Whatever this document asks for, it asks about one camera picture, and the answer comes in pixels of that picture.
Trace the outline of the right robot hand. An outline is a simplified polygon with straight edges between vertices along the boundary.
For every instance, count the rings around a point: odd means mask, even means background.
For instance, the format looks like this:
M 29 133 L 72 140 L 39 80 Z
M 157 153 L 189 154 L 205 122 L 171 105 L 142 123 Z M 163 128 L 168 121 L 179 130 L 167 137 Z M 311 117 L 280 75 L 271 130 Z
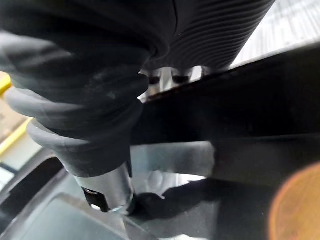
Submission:
M 228 68 L 271 0 L 3 0 L 6 100 L 102 212 L 132 211 L 142 71 Z

